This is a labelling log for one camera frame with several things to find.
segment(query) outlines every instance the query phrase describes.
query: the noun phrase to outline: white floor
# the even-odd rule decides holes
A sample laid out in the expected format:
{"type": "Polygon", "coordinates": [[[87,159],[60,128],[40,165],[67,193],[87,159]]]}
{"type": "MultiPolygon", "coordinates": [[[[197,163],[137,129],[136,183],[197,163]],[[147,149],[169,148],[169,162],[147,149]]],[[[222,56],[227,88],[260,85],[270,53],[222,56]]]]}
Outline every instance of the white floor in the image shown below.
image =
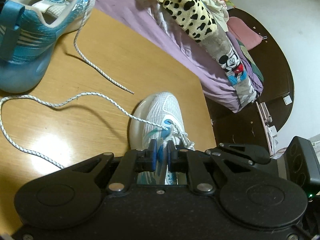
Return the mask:
{"type": "Polygon", "coordinates": [[[320,133],[320,0],[231,0],[257,18],[286,56],[295,86],[292,113],[277,148],[320,133]]]}

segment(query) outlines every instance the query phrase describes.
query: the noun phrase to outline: pink bag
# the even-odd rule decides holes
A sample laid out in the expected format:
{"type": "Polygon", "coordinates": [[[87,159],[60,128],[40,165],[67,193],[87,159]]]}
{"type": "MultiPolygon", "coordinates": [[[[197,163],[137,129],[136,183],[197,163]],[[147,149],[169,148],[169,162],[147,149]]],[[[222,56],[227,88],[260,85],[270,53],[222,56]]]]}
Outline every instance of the pink bag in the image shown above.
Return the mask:
{"type": "Polygon", "coordinates": [[[253,49],[262,41],[262,37],[259,34],[251,30],[243,20],[237,17],[230,17],[227,25],[229,31],[245,45],[247,50],[253,49]]]}

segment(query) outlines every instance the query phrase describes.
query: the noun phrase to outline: shoe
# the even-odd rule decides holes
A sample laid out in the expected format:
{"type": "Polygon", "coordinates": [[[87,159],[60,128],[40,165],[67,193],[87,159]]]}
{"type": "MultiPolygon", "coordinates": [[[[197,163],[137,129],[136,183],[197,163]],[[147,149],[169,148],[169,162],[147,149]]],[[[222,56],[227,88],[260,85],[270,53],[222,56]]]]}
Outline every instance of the shoe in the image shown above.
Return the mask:
{"type": "Polygon", "coordinates": [[[21,93],[36,86],[47,70],[57,39],[79,29],[82,20],[85,24],[94,3],[6,0],[0,14],[0,89],[21,93]]]}
{"type": "Polygon", "coordinates": [[[188,134],[184,130],[178,100],[170,92],[152,94],[139,104],[133,115],[168,128],[165,130],[131,120],[129,128],[131,149],[146,149],[152,139],[156,139],[158,145],[156,171],[140,173],[138,183],[177,184],[177,174],[168,171],[167,143],[172,140],[175,145],[182,144],[183,147],[194,150],[194,143],[188,139],[188,134]]]}

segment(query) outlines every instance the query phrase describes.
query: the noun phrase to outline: mickey mouse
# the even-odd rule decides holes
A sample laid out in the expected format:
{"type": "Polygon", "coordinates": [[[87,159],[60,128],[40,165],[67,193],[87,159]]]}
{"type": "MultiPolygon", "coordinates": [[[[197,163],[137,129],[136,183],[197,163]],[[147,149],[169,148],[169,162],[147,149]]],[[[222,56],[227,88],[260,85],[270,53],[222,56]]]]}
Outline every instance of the mickey mouse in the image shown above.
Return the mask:
{"type": "Polygon", "coordinates": [[[233,47],[231,47],[231,51],[229,52],[229,54],[230,56],[228,55],[221,56],[219,59],[219,63],[226,73],[232,70],[232,72],[234,73],[234,76],[233,75],[228,76],[228,79],[230,80],[232,85],[236,85],[238,83],[238,80],[237,80],[238,75],[241,74],[240,81],[242,81],[246,78],[246,73],[233,47]]]}

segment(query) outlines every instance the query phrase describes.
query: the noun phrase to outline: wooden table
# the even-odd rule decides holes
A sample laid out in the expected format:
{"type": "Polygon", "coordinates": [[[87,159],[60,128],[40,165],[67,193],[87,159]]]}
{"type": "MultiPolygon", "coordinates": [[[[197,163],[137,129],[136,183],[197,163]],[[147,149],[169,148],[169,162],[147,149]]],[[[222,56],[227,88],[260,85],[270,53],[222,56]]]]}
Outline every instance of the wooden table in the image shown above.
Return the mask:
{"type": "MultiPolygon", "coordinates": [[[[179,101],[185,130],[195,148],[216,146],[200,82],[186,67],[130,28],[94,10],[78,45],[105,73],[133,90],[132,95],[80,59],[73,47],[74,36],[70,33],[59,39],[44,78],[30,94],[60,103],[80,92],[100,92],[132,113],[148,95],[170,91],[179,101]]],[[[11,100],[4,104],[2,118],[16,143],[64,166],[106,151],[120,156],[129,149],[129,118],[103,98],[81,97],[61,110],[29,99],[11,100]]],[[[16,191],[58,168],[20,152],[2,134],[0,156],[0,234],[12,234],[21,226],[13,206],[16,191]]]]}

